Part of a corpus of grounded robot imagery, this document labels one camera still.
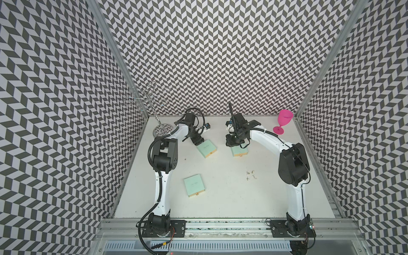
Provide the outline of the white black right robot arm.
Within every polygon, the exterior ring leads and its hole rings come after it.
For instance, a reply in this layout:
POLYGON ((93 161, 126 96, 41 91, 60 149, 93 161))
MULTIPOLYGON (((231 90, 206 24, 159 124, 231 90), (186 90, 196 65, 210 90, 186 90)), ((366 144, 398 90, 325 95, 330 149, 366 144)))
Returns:
POLYGON ((310 228, 310 215, 306 209, 306 185, 310 182, 310 166, 305 147, 301 143, 290 143, 265 129, 256 120, 247 121, 241 113, 233 113, 228 103, 231 120, 226 123, 233 130, 226 135, 228 147, 246 149, 251 141, 263 145, 279 156, 278 175, 287 185, 288 211, 286 229, 290 236, 298 237, 310 228))

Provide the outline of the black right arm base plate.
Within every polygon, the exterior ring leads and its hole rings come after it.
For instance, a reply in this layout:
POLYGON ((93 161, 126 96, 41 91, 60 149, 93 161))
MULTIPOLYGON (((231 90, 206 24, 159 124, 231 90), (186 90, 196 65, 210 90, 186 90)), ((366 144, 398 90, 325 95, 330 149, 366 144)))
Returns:
POLYGON ((310 222, 268 220, 267 225, 271 228, 274 238, 315 238, 316 232, 310 222))

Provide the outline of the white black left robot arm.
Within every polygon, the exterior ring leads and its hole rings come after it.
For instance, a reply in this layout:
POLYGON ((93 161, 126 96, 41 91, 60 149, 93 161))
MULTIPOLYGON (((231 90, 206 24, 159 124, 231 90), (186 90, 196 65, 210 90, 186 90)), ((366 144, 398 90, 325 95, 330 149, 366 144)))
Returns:
POLYGON ((170 131, 157 136, 148 148, 148 162, 155 172, 155 203, 138 226, 159 237, 171 232, 171 209, 167 192, 170 189, 172 171, 178 164, 178 142, 191 139, 194 145, 204 142, 202 134, 210 129, 205 115, 197 107, 188 108, 170 131))

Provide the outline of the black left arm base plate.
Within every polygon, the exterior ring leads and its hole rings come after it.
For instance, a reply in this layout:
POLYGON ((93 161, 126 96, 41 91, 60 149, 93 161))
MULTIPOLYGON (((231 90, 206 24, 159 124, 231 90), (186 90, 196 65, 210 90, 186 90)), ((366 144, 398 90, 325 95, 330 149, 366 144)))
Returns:
POLYGON ((167 223, 146 223, 142 227, 143 238, 183 238, 187 221, 170 220, 167 223))

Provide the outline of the mint green drawer jewelry box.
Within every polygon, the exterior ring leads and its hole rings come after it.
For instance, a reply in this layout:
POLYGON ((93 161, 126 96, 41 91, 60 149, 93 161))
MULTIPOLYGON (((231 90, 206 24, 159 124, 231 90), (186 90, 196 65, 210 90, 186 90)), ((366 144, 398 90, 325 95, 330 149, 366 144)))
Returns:
POLYGON ((203 143, 197 145, 196 148, 204 158, 209 157, 217 151, 217 147, 210 140, 205 140, 203 143))

